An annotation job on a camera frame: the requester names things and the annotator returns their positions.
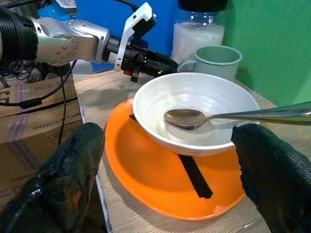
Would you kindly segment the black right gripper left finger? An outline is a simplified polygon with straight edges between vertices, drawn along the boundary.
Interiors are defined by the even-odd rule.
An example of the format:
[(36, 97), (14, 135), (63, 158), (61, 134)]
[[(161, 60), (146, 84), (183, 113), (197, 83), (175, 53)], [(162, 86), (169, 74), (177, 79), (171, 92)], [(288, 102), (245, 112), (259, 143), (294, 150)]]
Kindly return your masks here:
[(74, 131), (0, 211), (0, 233), (79, 233), (104, 142), (95, 123)]

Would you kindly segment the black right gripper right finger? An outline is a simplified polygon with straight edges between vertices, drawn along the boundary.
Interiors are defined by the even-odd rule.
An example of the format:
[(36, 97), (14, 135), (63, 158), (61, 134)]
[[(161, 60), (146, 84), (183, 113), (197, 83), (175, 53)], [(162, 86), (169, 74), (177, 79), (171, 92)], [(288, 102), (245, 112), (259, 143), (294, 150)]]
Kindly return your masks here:
[(271, 233), (311, 233), (311, 161), (259, 124), (235, 126), (240, 179)]

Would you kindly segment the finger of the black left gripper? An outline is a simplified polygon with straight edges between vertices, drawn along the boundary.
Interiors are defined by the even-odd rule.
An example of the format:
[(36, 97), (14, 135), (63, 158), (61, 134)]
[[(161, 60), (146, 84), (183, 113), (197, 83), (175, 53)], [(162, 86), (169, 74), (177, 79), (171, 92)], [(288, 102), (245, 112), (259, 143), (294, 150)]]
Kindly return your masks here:
[(177, 63), (175, 61), (170, 63), (157, 63), (156, 75), (166, 75), (177, 72)]
[(163, 55), (161, 53), (154, 52), (151, 50), (148, 51), (148, 58), (152, 61), (153, 66), (155, 68), (156, 68), (157, 63), (170, 63), (174, 61), (166, 55)]

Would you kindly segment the glass jar with black lid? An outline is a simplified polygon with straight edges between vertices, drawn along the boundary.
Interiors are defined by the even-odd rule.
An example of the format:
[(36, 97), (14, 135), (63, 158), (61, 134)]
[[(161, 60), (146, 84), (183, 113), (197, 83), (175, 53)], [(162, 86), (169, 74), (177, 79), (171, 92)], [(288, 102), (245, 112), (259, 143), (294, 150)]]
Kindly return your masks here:
[(205, 46), (221, 45), (228, 0), (178, 0), (171, 58), (178, 64)]

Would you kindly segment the white speckled bowl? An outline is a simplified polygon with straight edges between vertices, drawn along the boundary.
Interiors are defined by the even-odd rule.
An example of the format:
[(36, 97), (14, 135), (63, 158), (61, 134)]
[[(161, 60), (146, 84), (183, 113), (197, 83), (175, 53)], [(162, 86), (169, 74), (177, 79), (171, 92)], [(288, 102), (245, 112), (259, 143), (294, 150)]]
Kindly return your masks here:
[(175, 153), (202, 157), (234, 148), (232, 129), (243, 125), (243, 121), (213, 119), (193, 131), (165, 123), (164, 114), (168, 110), (184, 108), (211, 116), (258, 110), (259, 105), (240, 85), (203, 73), (155, 78), (144, 84), (133, 100), (133, 113), (140, 126), (155, 142)]

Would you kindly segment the pale green mug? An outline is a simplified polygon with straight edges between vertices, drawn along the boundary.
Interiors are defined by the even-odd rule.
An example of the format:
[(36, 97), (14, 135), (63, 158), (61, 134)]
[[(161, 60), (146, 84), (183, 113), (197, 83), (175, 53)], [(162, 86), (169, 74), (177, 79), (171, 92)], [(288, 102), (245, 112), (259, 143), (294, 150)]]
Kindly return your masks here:
[(214, 75), (233, 81), (236, 77), (242, 53), (227, 46), (206, 46), (178, 65), (178, 72), (195, 72)]

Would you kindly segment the metal spoon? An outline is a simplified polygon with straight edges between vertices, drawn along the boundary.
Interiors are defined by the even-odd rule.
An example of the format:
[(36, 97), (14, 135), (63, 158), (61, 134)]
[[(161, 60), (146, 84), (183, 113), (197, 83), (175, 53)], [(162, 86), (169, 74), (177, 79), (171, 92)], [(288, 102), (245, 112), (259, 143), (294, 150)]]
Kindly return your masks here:
[(212, 119), (311, 125), (311, 101), (276, 108), (206, 116), (194, 109), (173, 109), (164, 114), (165, 123), (183, 130), (196, 130)]

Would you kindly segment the brown cardboard box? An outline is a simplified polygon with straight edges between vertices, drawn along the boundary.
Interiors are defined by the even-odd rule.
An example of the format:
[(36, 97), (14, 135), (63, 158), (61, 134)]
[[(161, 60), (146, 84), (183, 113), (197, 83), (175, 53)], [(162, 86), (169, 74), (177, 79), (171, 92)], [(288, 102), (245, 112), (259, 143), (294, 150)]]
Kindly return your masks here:
[[(0, 90), (1, 102), (20, 102), (48, 94), (59, 77)], [(0, 106), (0, 211), (34, 176), (39, 167), (82, 125), (76, 90), (70, 76), (57, 91), (29, 109)]]

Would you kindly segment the black tape strip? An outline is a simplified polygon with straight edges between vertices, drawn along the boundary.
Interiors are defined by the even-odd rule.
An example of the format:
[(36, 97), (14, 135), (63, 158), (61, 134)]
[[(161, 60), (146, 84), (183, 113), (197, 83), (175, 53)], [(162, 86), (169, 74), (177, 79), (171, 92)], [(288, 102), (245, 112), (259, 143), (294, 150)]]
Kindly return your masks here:
[(177, 154), (153, 141), (138, 124), (133, 114), (126, 119), (129, 124), (128, 144), (137, 159), (142, 162), (146, 174), (153, 175), (154, 180), (160, 184), (164, 179), (172, 178), (172, 181), (167, 181), (168, 187), (172, 187), (180, 178), (176, 171), (184, 170), (197, 195), (200, 198), (211, 198), (213, 192), (193, 157)]

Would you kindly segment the orange plate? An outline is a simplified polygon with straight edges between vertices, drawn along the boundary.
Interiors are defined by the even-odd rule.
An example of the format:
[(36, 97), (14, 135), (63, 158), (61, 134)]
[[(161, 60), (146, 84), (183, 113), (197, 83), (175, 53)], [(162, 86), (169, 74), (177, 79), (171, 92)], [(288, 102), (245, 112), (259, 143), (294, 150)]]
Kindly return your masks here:
[(212, 191), (198, 196), (179, 156), (155, 142), (132, 119), (132, 100), (120, 103), (110, 114), (105, 150), (120, 183), (139, 201), (166, 216), (203, 220), (219, 216), (245, 196), (235, 150), (194, 161)]

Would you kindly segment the blue plastic object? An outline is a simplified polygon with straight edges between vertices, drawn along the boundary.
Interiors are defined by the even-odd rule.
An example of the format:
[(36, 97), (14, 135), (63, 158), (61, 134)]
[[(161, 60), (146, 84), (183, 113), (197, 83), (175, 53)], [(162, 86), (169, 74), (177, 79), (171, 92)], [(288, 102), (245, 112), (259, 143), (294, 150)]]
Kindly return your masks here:
[(60, 21), (78, 19), (76, 8), (64, 8), (59, 3), (51, 3), (37, 10), (39, 17), (52, 17)]

